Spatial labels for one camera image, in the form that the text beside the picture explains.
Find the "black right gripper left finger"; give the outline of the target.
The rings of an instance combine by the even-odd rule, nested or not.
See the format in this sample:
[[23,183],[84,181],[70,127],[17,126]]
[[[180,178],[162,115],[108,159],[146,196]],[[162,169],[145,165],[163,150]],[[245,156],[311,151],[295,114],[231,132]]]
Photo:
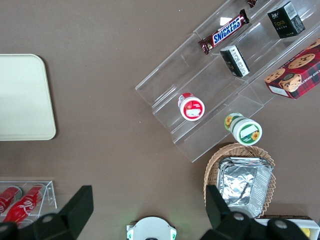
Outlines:
[[14,222],[0,224],[2,240],[76,240],[94,211],[93,188],[83,185],[58,213],[48,213],[18,228]]

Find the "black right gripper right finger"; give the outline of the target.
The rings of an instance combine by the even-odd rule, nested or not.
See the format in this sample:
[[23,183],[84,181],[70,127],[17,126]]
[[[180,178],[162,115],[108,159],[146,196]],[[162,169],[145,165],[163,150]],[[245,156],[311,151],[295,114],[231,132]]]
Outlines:
[[307,240],[292,221],[271,218],[262,225],[254,218],[231,211],[215,185],[206,186],[206,212],[211,224],[202,240]]

